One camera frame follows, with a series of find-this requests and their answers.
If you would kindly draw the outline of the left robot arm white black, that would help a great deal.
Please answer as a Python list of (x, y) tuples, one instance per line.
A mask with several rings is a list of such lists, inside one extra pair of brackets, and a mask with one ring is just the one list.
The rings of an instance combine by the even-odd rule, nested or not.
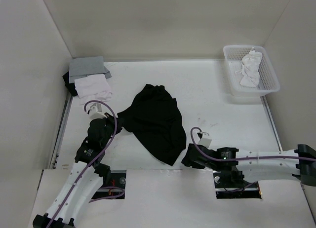
[(111, 169), (102, 164), (106, 148), (123, 126), (123, 119), (108, 113), (93, 119), (77, 150), (70, 174), (44, 215), (36, 215), (35, 228), (75, 228), (99, 188), (111, 182)]

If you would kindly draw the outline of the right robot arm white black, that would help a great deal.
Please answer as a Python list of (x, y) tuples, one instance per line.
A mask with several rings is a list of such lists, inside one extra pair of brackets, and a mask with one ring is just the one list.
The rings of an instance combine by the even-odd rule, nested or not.
[(294, 180), (311, 187), (316, 185), (316, 152), (304, 144), (276, 153), (230, 147), (214, 151), (189, 144), (182, 164), (195, 169), (212, 169), (218, 188), (242, 188), (262, 180)]

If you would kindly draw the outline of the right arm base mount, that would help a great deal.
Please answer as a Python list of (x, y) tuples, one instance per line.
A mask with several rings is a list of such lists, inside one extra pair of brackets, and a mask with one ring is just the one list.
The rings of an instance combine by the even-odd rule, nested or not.
[(258, 182), (248, 182), (242, 172), (213, 171), (217, 199), (261, 199)]

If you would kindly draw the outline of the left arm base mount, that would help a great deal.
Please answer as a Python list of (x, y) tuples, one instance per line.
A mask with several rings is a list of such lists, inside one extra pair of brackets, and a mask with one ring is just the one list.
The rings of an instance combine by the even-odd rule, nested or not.
[(111, 171), (109, 176), (103, 180), (103, 185), (92, 197), (92, 200), (109, 197), (110, 199), (124, 199), (121, 195), (126, 186), (126, 171)]

